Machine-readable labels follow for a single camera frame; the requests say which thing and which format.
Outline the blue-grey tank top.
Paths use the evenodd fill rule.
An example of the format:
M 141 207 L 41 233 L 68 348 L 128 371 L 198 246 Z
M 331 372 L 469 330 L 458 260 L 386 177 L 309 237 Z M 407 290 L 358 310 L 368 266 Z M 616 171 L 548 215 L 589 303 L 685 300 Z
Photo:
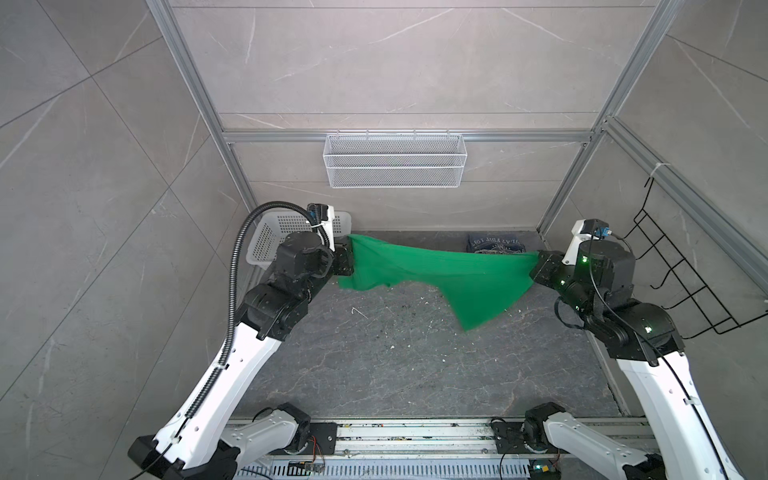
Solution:
M 510 255 L 526 251 L 525 245 L 512 233 L 470 233 L 467 236 L 467 253 Z

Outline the green tank top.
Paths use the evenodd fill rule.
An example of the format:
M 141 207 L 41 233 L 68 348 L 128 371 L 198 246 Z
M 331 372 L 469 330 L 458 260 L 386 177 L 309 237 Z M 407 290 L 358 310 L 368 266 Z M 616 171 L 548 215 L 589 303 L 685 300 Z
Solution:
M 439 290 L 463 330 L 496 318 L 532 287 L 536 252 L 477 254 L 446 252 L 387 243 L 354 234 L 349 237 L 354 272 L 339 276 L 342 289 L 367 291 L 416 282 Z

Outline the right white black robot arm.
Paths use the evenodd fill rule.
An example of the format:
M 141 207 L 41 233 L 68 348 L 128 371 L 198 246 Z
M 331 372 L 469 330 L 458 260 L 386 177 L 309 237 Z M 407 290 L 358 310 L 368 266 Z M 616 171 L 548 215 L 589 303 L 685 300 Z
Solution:
M 684 344 L 667 311 L 633 298 L 635 257 L 609 227 L 575 224 L 564 252 L 543 251 L 532 280 L 556 291 L 603 343 L 633 388 L 658 450 L 647 453 L 577 421 L 554 403 L 526 413 L 526 448 L 564 450 L 608 479 L 739 479 L 699 398 Z

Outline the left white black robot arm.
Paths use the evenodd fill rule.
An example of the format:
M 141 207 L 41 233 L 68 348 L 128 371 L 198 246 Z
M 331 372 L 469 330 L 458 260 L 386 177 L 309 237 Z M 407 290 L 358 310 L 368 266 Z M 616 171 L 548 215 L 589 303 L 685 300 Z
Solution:
M 235 311 L 234 337 L 179 411 L 157 434 L 137 438 L 129 458 L 143 474 L 159 479 L 231 479 L 267 454 L 302 452 L 310 442 L 311 418 L 283 403 L 256 414 L 247 425 L 229 426 L 235 408 L 269 358 L 308 313 L 335 275 L 354 271 L 348 237 L 333 248 L 309 231 L 289 235 L 278 247 L 264 279 Z

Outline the white plastic laundry basket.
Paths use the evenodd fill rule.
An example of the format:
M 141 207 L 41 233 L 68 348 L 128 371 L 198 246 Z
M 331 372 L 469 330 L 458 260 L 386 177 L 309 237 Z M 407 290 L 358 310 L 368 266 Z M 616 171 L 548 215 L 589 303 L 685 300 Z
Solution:
M 327 237 L 326 250 L 330 257 L 339 249 L 344 236 L 351 233 L 352 220 L 348 212 L 328 206 L 327 220 L 319 225 L 321 233 Z M 245 256 L 251 266 L 266 270 L 277 257 L 278 247 L 290 235 L 297 232 L 312 232 L 312 224 L 300 213 L 285 209 L 270 209 L 260 215 L 245 229 L 239 254 Z

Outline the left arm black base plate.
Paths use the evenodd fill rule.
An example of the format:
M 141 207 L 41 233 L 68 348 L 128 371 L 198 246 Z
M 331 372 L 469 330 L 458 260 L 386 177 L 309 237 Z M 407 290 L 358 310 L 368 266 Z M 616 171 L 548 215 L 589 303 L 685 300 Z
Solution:
M 333 454 L 337 432 L 338 424 L 334 422 L 302 423 L 284 451 L 292 455 Z

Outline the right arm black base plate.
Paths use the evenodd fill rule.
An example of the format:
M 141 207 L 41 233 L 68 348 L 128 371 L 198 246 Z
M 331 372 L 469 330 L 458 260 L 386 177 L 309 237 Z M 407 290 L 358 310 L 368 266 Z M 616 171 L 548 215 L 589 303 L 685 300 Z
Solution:
M 489 426 L 499 454 L 540 452 L 540 434 L 534 422 L 513 422 L 494 417 L 490 419 Z

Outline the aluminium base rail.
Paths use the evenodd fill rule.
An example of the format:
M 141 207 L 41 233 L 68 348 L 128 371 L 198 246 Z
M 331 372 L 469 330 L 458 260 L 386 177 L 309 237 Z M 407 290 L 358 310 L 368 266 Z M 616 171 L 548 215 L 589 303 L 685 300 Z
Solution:
M 539 405 L 527 411 L 524 420 L 538 427 L 541 446 L 539 453 L 523 454 L 570 454 L 609 479 L 661 479 L 666 472 L 660 455 L 618 442 L 557 404 Z M 216 414 L 174 417 L 150 439 L 157 455 L 145 462 L 145 467 L 159 478 L 230 479 L 237 469 L 284 450 L 299 425 L 311 423 L 311 419 L 285 404 L 247 425 L 229 428 L 226 423 L 226 418 Z M 489 423 L 490 419 L 485 423 L 355 420 L 338 428 L 335 451 L 345 455 L 456 456 L 483 447 L 496 448 Z

